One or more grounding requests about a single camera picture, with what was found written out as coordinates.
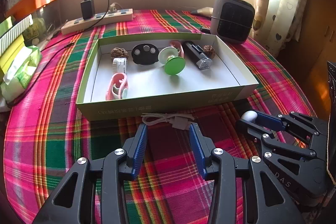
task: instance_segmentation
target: power strip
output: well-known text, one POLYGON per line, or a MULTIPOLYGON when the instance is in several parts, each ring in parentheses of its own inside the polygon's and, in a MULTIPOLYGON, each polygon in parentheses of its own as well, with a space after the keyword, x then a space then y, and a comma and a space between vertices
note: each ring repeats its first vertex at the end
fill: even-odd
MULTIPOLYGON (((76 32, 79 30, 84 30, 95 22, 101 19, 105 13, 95 14, 92 18, 83 19, 78 18, 72 21, 67 22, 62 28, 62 34, 68 34, 71 32, 76 32)), ((133 20, 133 9, 123 9, 118 10, 113 14, 107 14, 97 25, 105 25, 110 23, 122 22, 122 21, 132 21, 133 20)))

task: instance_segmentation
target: blue gripper pad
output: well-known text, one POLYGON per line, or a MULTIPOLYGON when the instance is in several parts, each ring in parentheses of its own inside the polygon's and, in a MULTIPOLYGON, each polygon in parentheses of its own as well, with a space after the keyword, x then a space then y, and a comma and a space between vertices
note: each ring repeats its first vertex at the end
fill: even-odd
POLYGON ((197 124, 191 124, 189 127, 190 144, 193 150, 198 173, 202 176, 203 179, 205 179, 206 174, 207 174, 206 166, 205 166, 205 156, 204 156, 203 150, 201 148, 201 144, 199 142, 199 139, 196 133, 198 126, 197 128, 195 128, 194 126, 197 126, 197 124))
POLYGON ((280 118, 267 115, 260 111, 256 112, 257 112, 257 118, 255 120, 256 124, 274 130, 275 132, 286 130, 286 127, 282 124, 280 118))
POLYGON ((137 178, 137 175, 139 175, 142 160, 145 155, 147 139, 147 126, 144 123, 141 123, 138 127, 136 135, 134 136, 134 140, 132 142, 130 150, 128 151, 129 156, 127 157, 127 165, 132 166, 132 180, 135 180, 137 178))

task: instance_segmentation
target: wooden cabinet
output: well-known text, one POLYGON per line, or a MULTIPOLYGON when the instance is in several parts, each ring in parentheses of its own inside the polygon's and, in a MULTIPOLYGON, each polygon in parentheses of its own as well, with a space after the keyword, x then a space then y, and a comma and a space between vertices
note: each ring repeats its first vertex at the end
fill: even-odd
POLYGON ((298 42, 286 44, 278 61, 294 79, 303 84, 321 54, 333 29, 336 0, 307 0, 298 42))
POLYGON ((333 42, 330 42, 329 38, 307 79, 302 85, 302 89, 314 110, 318 116, 324 120, 328 120, 329 118, 331 105, 327 61, 336 62, 336 41, 334 40, 333 42))
POLYGON ((317 116, 327 120, 327 61, 336 62, 336 0, 307 0, 300 40, 288 42, 278 61, 298 82, 317 116))

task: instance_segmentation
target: plastic bag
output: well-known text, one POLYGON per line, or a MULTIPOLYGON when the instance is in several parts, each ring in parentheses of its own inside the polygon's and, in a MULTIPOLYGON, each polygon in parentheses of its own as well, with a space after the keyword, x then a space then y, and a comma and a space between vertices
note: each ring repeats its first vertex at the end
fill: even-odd
POLYGON ((36 46, 23 47, 19 51, 0 85, 2 96, 8 103, 28 87, 41 57, 41 52, 36 46))

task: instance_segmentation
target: black round object with holes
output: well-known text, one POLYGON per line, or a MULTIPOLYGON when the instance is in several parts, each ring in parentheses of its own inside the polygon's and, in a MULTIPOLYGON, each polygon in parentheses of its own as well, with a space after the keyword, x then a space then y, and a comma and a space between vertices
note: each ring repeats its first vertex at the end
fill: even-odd
POLYGON ((139 44, 132 50, 133 62, 138 65, 152 65, 159 61, 158 56, 159 50, 152 44, 139 44))

